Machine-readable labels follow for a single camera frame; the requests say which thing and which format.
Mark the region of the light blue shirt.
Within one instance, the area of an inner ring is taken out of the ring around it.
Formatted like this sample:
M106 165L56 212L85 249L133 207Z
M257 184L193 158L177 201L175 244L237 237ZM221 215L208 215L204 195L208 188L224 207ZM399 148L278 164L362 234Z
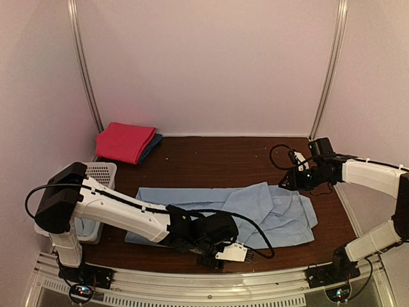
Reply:
M310 199L266 182L239 188L139 188L137 200L174 205L185 210L217 209L253 220L272 247L298 246L314 241L318 220Z

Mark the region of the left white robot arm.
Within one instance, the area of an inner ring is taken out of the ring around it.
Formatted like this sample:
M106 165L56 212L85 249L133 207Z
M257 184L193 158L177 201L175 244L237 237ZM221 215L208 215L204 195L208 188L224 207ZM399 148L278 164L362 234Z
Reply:
M236 242L238 228L227 213L204 216L173 205L155 205L118 193L87 176L75 162L41 186L35 223L49 233L59 261L78 284L92 277L84 264L75 218L85 218L136 233L150 242L190 251L209 261L245 260L247 248Z

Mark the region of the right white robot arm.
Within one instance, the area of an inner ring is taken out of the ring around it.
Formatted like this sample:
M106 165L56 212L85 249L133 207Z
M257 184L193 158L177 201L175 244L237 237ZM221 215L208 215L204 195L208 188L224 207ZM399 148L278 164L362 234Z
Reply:
M309 157L289 145L275 145L269 158L285 172L281 188L311 192L328 184L340 195L359 236L334 251L327 275L339 283L357 262L408 242L408 168L337 153L329 138L307 147Z

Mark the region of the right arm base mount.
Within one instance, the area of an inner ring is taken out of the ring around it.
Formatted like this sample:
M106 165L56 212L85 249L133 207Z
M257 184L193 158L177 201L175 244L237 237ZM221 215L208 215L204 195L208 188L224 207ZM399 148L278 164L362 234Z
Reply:
M351 261L345 246L333 252L332 262L326 265L311 264L305 270L309 288L318 288L347 282L349 279L360 276L357 261Z

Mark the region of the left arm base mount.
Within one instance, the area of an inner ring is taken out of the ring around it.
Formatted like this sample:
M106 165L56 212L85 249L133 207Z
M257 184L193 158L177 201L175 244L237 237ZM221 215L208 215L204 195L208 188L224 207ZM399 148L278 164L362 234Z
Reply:
M57 257L59 267L58 276L71 284L78 283L102 289L110 289L114 271L109 268L90 265L86 263L85 253L82 253L81 262L78 267L67 267Z

